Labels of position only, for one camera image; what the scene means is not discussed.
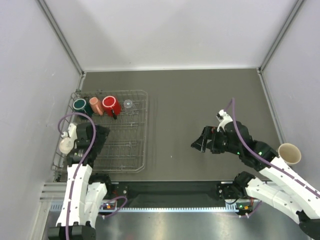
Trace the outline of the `small pink mug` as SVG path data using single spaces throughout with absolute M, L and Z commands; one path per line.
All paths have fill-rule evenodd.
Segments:
M 102 116 L 104 114 L 102 102 L 97 97 L 91 97 L 89 99 L 89 104 L 95 114 L 100 115 L 100 116 Z

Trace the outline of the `red mug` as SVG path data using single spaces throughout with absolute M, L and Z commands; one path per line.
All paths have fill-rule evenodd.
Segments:
M 122 107 L 118 99 L 113 95 L 108 95 L 102 100 L 102 107 L 107 115 L 115 120 L 122 111 Z

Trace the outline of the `dark green mug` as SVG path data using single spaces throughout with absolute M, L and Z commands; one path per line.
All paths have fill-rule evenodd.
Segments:
M 74 112 L 85 114 L 90 118 L 94 113 L 90 104 L 84 98 L 78 98 L 77 100 L 75 100 L 72 104 L 72 109 Z

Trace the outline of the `white mug orange inside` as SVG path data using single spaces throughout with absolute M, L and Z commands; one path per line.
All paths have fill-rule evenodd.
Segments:
M 70 151 L 74 147 L 74 142 L 71 140 L 71 138 L 63 138 L 59 143 L 59 150 L 62 154 L 67 155 L 70 153 Z

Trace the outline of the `clear plastic cup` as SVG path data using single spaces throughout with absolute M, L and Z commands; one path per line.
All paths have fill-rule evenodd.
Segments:
M 131 99 L 126 99 L 123 102 L 123 107 L 126 111 L 134 111 L 135 110 L 135 104 L 133 103 L 133 101 Z

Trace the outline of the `beige patterned mug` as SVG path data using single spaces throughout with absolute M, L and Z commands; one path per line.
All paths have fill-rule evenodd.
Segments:
M 277 152 L 288 166 L 298 164 L 302 159 L 302 154 L 299 148 L 291 143 L 281 144 Z

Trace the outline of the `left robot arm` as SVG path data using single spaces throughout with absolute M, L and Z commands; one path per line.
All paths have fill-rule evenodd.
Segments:
M 113 194 L 107 174 L 93 174 L 94 161 L 110 133 L 108 127 L 70 123 L 63 131 L 59 150 L 66 155 L 67 184 L 62 209 L 50 240 L 94 240 L 102 200 Z

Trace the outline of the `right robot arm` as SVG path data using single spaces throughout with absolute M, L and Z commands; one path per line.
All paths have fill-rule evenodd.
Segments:
M 308 184 L 280 154 L 267 143 L 252 138 L 241 122 L 225 126 L 205 126 L 191 147 L 204 153 L 231 153 L 248 167 L 267 177 L 280 189 L 262 182 L 256 176 L 239 173 L 233 181 L 233 192 L 238 198 L 252 197 L 284 213 L 314 240 L 320 238 L 320 192 Z

